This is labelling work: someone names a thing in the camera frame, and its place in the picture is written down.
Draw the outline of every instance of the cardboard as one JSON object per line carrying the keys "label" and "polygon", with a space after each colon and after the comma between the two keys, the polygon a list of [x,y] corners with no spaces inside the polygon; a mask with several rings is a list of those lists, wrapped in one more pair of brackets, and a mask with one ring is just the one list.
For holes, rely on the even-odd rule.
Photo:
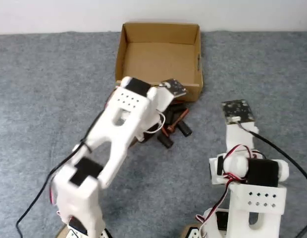
{"label": "cardboard", "polygon": [[151,85],[174,78],[196,101],[203,88],[201,33],[197,24],[127,22],[123,24],[116,59],[116,82],[125,76]]}

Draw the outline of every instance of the box flap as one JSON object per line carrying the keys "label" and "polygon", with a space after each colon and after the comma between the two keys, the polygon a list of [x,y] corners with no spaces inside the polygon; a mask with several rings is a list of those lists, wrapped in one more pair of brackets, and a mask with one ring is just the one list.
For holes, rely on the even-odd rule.
{"label": "box flap", "polygon": [[189,44],[195,42],[197,24],[127,22],[124,24],[128,42]]}

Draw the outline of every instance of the black block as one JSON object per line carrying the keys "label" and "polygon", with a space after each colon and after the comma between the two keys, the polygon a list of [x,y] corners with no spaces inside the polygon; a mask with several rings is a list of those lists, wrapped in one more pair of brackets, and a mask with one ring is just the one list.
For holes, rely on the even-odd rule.
{"label": "black block", "polygon": [[249,159],[247,184],[277,187],[279,165],[273,160]]}

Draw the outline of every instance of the white wire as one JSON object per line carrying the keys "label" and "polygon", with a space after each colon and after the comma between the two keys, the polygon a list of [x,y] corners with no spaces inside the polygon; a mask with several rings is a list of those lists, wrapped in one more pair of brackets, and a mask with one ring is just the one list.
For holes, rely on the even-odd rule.
{"label": "white wire", "polygon": [[156,132],[158,132],[159,130],[161,130],[161,128],[163,128],[164,123],[165,123],[165,116],[164,116],[164,114],[163,114],[162,112],[159,112],[158,110],[157,110],[157,112],[159,113],[159,115],[161,115],[161,116],[163,117],[163,121],[162,121],[160,127],[159,127],[157,130],[154,130],[154,131],[145,131],[145,133],[148,133],[148,134],[155,134]]}

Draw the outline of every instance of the black cable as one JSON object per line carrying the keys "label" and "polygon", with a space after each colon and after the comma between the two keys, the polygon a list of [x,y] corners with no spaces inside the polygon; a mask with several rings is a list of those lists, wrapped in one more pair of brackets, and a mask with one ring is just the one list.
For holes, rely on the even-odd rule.
{"label": "black cable", "polygon": [[265,156],[265,154],[262,153],[262,152],[260,152],[260,151],[258,151],[258,150],[252,150],[252,152],[253,152],[253,153],[256,153],[256,154],[262,155],[262,157],[263,157],[265,160],[267,159],[267,157]]}
{"label": "black cable", "polygon": [[44,182],[42,188],[40,189],[40,191],[38,192],[37,196],[35,197],[35,199],[31,202],[31,204],[29,205],[29,207],[27,208],[27,210],[23,213],[23,215],[21,215],[21,217],[18,219],[18,221],[16,222],[16,229],[20,235],[21,238],[23,238],[23,234],[18,226],[18,224],[24,219],[24,217],[28,214],[28,212],[30,211],[30,209],[35,205],[35,203],[37,202],[37,200],[39,199],[39,197],[41,196],[41,194],[43,193],[43,191],[45,190],[45,187],[47,186],[47,183],[49,181],[49,178],[51,177],[51,175],[54,174],[55,171],[57,171],[62,165],[64,165],[69,159],[71,159],[78,151],[79,149],[81,149],[81,147],[83,146],[83,143],[80,143],[79,146],[68,156],[66,157],[63,161],[61,161],[61,163],[59,163],[57,166],[55,166],[47,175],[46,177],[46,181]]}
{"label": "black cable", "polygon": [[43,191],[45,190],[47,184],[48,184],[48,181],[49,181],[49,178],[62,166],[64,165],[68,160],[70,160],[80,149],[83,145],[85,145],[89,152],[91,153],[92,150],[91,148],[85,143],[86,141],[86,138],[88,137],[89,133],[91,132],[91,130],[93,129],[93,127],[95,126],[96,122],[98,121],[98,119],[100,118],[100,116],[103,114],[105,108],[106,108],[106,104],[108,102],[108,100],[110,99],[111,95],[113,94],[113,92],[115,91],[116,89],[114,89],[112,91],[112,93],[108,96],[107,100],[106,100],[106,103],[104,105],[104,108],[103,110],[97,115],[97,117],[94,119],[94,121],[92,122],[92,124],[89,126],[87,132],[85,133],[83,139],[80,141],[80,144],[79,146],[68,156],[66,157],[63,161],[61,161],[61,163],[59,163],[57,166],[55,166],[50,172],[49,174],[47,175],[46,177],[46,180],[42,186],[42,188],[40,189],[40,191],[38,192],[37,196],[35,197],[35,199],[31,202],[31,204],[29,205],[29,207],[26,209],[26,211],[23,213],[23,215],[20,216],[20,218],[17,220],[15,226],[16,226],[16,229],[20,235],[20,238],[23,238],[23,234],[19,228],[19,223],[24,219],[24,217],[28,214],[28,212],[31,210],[31,208],[35,205],[35,203],[38,201],[39,197],[41,196],[41,194],[43,193]]}
{"label": "black cable", "polygon": [[[280,154],[282,154],[284,157],[286,157],[295,167],[297,167],[297,169],[303,174],[303,176],[307,179],[307,173],[305,172],[305,170],[294,160],[292,159],[286,152],[284,152],[282,149],[280,149],[278,146],[276,146],[274,143],[272,143],[271,141],[269,141],[268,139],[262,137],[261,135],[247,130],[245,129],[240,123],[237,123],[238,126],[249,132],[250,134],[252,134],[254,137],[262,140],[263,142],[267,143],[268,145],[270,145],[272,148],[274,148],[276,151],[278,151]],[[307,225],[296,235],[295,238],[302,238],[305,234],[307,233]]]}

